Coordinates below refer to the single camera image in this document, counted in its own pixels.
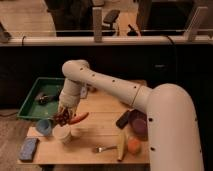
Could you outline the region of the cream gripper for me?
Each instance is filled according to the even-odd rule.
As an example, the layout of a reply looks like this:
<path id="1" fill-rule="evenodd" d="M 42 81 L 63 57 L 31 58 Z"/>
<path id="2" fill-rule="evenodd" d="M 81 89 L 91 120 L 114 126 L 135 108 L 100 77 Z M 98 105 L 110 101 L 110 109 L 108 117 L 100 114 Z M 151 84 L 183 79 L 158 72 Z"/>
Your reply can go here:
<path id="1" fill-rule="evenodd" d="M 63 106 L 62 104 L 58 105 L 58 114 L 57 116 L 60 119 L 71 119 L 72 117 L 75 116 L 75 110 L 73 108 L 68 108 Z"/>

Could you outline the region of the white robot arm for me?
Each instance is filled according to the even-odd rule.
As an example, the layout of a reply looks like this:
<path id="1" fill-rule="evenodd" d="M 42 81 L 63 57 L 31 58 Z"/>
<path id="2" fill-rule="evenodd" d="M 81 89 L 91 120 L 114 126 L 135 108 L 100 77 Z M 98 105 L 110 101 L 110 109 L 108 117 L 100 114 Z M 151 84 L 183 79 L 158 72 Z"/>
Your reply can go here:
<path id="1" fill-rule="evenodd" d="M 166 83 L 151 89 L 97 73 L 85 60 L 65 62 L 62 72 L 60 107 L 76 108 L 86 83 L 147 115 L 151 171 L 205 171 L 196 110 L 182 87 Z"/>

